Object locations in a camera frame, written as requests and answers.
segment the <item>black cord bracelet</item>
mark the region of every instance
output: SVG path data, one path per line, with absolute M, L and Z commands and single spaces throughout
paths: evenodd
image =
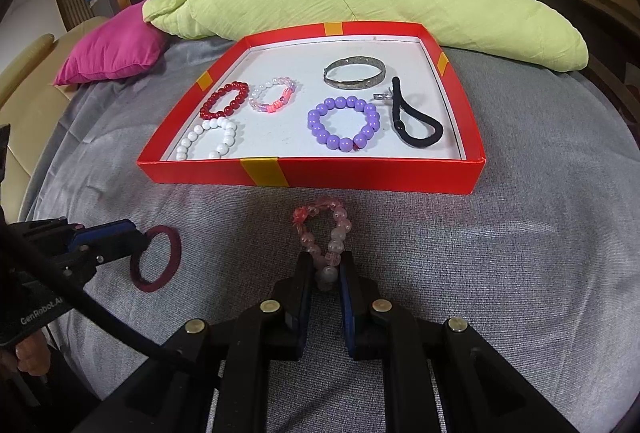
M 442 134 L 444 133 L 444 128 L 442 127 L 442 124 L 439 123 L 437 120 L 435 120 L 433 117 L 430 117 L 429 115 L 426 115 L 425 113 L 418 111 L 413 106 L 411 106 L 407 101 L 405 101 L 404 97 L 402 97 L 402 92 L 400 91 L 399 77 L 394 77 L 393 79 L 391 79 L 391 85 L 393 87 L 393 92 L 392 92 L 393 106 L 391 108 L 391 118 L 394 123 L 394 129 L 396 130 L 396 133 L 398 133 L 400 138 L 404 142 L 406 142 L 409 146 L 413 146 L 417 148 L 426 148 L 427 146 L 431 146 L 435 144 L 438 140 L 440 140 L 442 138 Z M 430 135 L 426 138 L 415 138 L 409 135 L 406 132 L 404 122 L 400 120 L 400 108 L 404 109 L 404 111 L 410 116 L 433 127 L 433 129 L 435 130 L 433 135 Z

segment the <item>screw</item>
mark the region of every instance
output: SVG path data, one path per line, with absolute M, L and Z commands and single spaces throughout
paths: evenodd
M 373 301 L 371 306 L 376 312 L 389 312 L 393 305 L 391 304 L 391 301 L 387 299 L 376 299 L 375 301 Z
M 460 317 L 449 318 L 449 320 L 447 320 L 447 324 L 449 325 L 449 328 L 454 332 L 464 332 L 466 330 L 466 327 L 468 326 L 468 323 L 466 323 L 464 318 Z
M 265 299 L 265 301 L 260 303 L 260 310 L 262 310 L 265 314 L 277 312 L 278 310 L 280 310 L 280 303 L 278 303 L 275 299 Z
M 202 319 L 192 319 L 184 324 L 184 329 L 188 334 L 199 334 L 204 330 L 205 324 Z

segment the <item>gray fabric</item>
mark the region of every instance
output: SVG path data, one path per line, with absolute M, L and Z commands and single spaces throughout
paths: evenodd
M 134 288 L 126 260 L 86 285 L 158 342 L 189 318 L 233 318 L 267 297 L 300 250 L 292 209 L 327 192 L 154 184 L 135 165 L 227 45 L 174 43 L 147 76 L 76 97 L 43 158 L 44 184 L 32 186 L 35 218 L 178 228 L 182 265 L 163 289 Z M 577 75 L 463 50 L 447 56 L 486 149 L 475 192 L 334 190 L 354 223 L 348 248 L 384 295 L 422 318 L 467 317 L 581 432 L 608 432 L 640 391 L 638 148 Z M 328 223 L 318 229 L 324 236 Z M 167 255 L 155 241 L 143 274 L 158 275 Z M 100 397 L 143 360 L 76 312 L 56 333 Z M 269 405 L 271 432 L 383 431 L 380 365 L 348 359 L 336 293 L 314 296 L 305 356 L 274 363 Z

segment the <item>magenta cushion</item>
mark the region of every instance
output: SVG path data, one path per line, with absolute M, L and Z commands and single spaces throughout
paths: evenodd
M 122 79 L 150 69 L 164 52 L 167 34 L 142 21 L 131 5 L 78 41 L 54 84 Z

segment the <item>pink beaded bracelet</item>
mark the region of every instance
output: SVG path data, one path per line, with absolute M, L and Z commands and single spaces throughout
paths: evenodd
M 282 95 L 280 95 L 280 98 L 274 100 L 271 104 L 258 102 L 258 98 L 264 93 L 265 90 L 278 84 L 281 84 L 285 87 L 284 90 L 282 90 Z M 296 83 L 293 80 L 289 79 L 289 77 L 276 77 L 273 80 L 268 80 L 264 84 L 256 86 L 251 91 L 251 93 L 249 94 L 249 105 L 254 108 L 255 111 L 273 113 L 274 111 L 277 111 L 285 106 L 289 102 L 291 94 L 295 91 Z
M 327 245 L 327 253 L 322 255 L 320 247 L 316 245 L 314 235 L 306 228 L 305 221 L 308 217 L 315 217 L 321 210 L 330 209 L 335 220 L 335 228 L 331 231 L 331 240 Z M 342 202 L 330 196 L 321 196 L 315 204 L 298 207 L 293 211 L 293 226 L 300 236 L 300 243 L 314 259 L 316 281 L 322 291 L 331 290 L 333 283 L 338 279 L 340 265 L 340 253 L 344 251 L 344 240 L 351 230 L 351 222 L 347 219 L 347 211 Z

